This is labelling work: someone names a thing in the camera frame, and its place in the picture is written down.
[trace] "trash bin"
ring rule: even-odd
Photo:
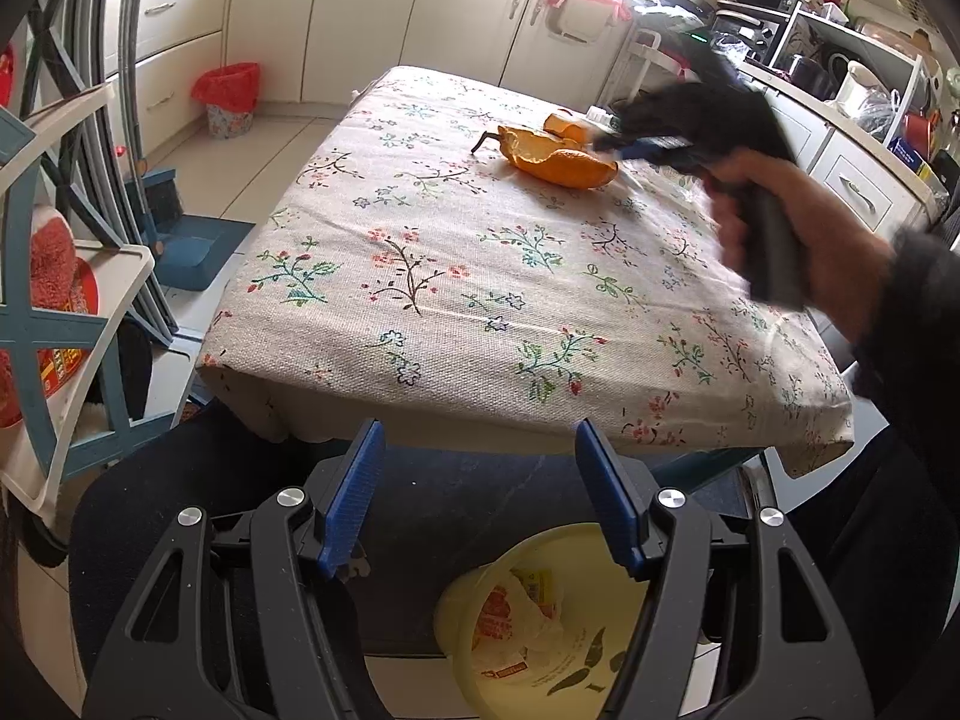
[[[563,525],[454,580],[434,611],[434,635],[482,720],[597,717],[646,589],[613,562],[599,525]],[[531,619],[540,613],[548,625]],[[483,652],[485,635],[502,664]]]
[[[214,138],[235,138],[253,126],[260,93],[260,66],[241,62],[200,76],[190,96],[206,105],[206,125]]]

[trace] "drawer handle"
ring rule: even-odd
[[[539,12],[544,9],[544,1],[546,0],[536,0],[536,7],[534,8],[534,15],[530,17],[530,25],[533,26],[536,23],[536,17],[539,16]]]
[[[147,110],[152,111],[154,108],[159,108],[160,105],[162,105],[163,103],[169,103],[169,101],[174,98],[174,95],[176,95],[176,92],[171,92],[169,95],[166,95],[165,98],[162,98],[161,100],[157,100],[156,103],[152,103],[151,105],[148,105]]]
[[[510,20],[514,19],[514,16],[517,15],[517,8],[520,7],[520,0],[514,0],[514,3],[510,6]]]
[[[155,15],[157,15],[157,13],[163,13],[163,11],[165,11],[165,10],[170,10],[170,8],[172,8],[174,5],[176,5],[176,1],[173,1],[173,2],[165,2],[165,3],[162,4],[162,5],[154,5],[154,6],[152,6],[152,7],[148,7],[145,11],[143,11],[143,15],[144,15],[144,16],[155,16]]]
[[[853,194],[859,197],[862,201],[867,203],[867,207],[870,208],[871,214],[877,215],[877,206],[874,205],[874,201],[872,201],[870,197],[867,197],[865,194],[863,194],[862,191],[860,191],[860,188],[856,184],[854,184],[853,181],[849,180],[848,177],[846,177],[846,175],[843,175],[843,173],[840,175],[840,183],[844,185],[844,188],[847,191],[851,191]]]

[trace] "floral tablecloth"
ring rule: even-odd
[[[799,475],[853,438],[805,314],[747,300],[696,182],[630,166],[568,191],[510,167],[496,124],[555,108],[416,68],[352,106],[227,287],[203,379],[271,440],[570,451],[771,446]]]

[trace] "hand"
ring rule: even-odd
[[[844,338],[857,343],[870,328],[889,277],[890,245],[872,234],[832,191],[791,162],[741,148],[709,170],[724,183],[752,181],[782,200],[808,249],[813,305],[830,317]],[[717,191],[709,180],[704,186],[719,225],[723,264],[741,271],[747,225],[738,215],[737,201]]]

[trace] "metal screw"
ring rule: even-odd
[[[760,521],[771,528],[779,528],[784,523],[784,513],[779,509],[767,507],[760,510]]]
[[[191,525],[196,525],[202,519],[203,512],[201,512],[196,506],[188,506],[176,516],[176,521],[187,528],[189,528]]]
[[[280,506],[299,506],[304,502],[304,491],[300,488],[286,488],[277,493],[277,503]]]
[[[656,499],[661,506],[667,509],[680,509],[686,503],[686,496],[680,490],[674,490],[674,488],[661,490],[656,494]]]

